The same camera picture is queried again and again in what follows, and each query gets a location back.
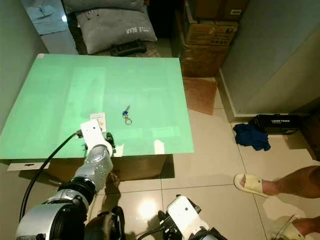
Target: blue cloth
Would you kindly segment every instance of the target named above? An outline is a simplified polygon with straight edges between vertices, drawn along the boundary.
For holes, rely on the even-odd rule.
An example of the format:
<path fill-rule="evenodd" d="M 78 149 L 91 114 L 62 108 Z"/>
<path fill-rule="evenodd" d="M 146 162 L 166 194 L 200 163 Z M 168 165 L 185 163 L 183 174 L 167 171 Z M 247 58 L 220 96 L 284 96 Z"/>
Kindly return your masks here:
<path fill-rule="evenodd" d="M 235 142 L 242 146 L 252 146 L 255 150 L 264 149 L 268 151 L 271 146 L 268 141 L 268 134 L 258 131 L 251 124 L 237 124 L 233 130 L 236 132 Z"/>

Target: white paper tag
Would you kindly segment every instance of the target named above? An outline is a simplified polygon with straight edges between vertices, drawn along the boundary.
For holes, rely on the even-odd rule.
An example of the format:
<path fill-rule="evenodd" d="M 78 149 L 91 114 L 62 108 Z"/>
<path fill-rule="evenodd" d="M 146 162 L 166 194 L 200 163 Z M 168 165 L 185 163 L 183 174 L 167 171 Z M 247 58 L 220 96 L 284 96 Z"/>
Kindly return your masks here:
<path fill-rule="evenodd" d="M 165 154 L 165 144 L 160 140 L 154 140 L 154 154 Z"/>
<path fill-rule="evenodd" d="M 104 112 L 90 114 L 90 120 L 97 119 L 103 133 L 107 132 L 106 114 Z"/>
<path fill-rule="evenodd" d="M 125 148 L 125 145 L 122 144 L 122 145 L 117 145 L 115 147 L 115 152 L 113 153 L 113 156 L 114 157 L 122 157 L 123 154 L 124 154 L 124 148 Z"/>

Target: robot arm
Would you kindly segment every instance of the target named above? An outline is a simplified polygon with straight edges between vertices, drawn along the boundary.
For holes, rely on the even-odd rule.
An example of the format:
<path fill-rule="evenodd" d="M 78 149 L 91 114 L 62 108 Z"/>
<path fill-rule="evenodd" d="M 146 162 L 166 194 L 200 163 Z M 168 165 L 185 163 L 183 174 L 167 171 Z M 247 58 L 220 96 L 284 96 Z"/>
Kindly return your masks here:
<path fill-rule="evenodd" d="M 18 225 L 17 240 L 84 239 L 89 205 L 113 168 L 113 148 L 97 120 L 81 124 L 81 132 L 89 152 L 84 164 L 54 196 L 26 213 Z"/>

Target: cardboard box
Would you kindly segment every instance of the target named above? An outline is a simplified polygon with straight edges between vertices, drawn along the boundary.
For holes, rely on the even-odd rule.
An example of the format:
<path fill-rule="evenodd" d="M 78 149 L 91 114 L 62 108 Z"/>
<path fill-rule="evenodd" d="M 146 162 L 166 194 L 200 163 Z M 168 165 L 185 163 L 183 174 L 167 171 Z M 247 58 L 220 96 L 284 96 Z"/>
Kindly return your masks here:
<path fill-rule="evenodd" d="M 239 24 L 234 21 L 197 21 L 186 2 L 182 29 L 186 44 L 229 46 Z"/>
<path fill-rule="evenodd" d="M 167 157 L 168 154 L 112 157 L 112 172 L 120 181 L 154 178 L 160 176 Z M 68 182 L 83 164 L 84 158 L 54 159 L 45 172 L 61 182 Z"/>
<path fill-rule="evenodd" d="M 249 0 L 188 0 L 197 20 L 238 21 Z"/>
<path fill-rule="evenodd" d="M 172 56 L 180 59 L 182 75 L 195 78 L 214 77 L 228 53 L 229 46 L 186 44 L 180 16 L 181 14 L 176 12 L 171 49 Z"/>

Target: table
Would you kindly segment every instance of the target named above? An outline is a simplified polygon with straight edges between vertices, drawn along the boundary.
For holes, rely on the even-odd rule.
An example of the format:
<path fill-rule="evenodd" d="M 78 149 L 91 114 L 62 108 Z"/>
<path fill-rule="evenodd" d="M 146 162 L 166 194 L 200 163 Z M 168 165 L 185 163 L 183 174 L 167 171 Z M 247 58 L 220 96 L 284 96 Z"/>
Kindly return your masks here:
<path fill-rule="evenodd" d="M 122 117 L 128 105 L 131 125 Z M 178 58 L 39 54 L 0 135 L 0 159 L 46 159 L 101 112 L 122 157 L 153 156 L 155 143 L 165 155 L 194 151 Z M 86 154 L 83 138 L 74 138 L 55 158 Z"/>

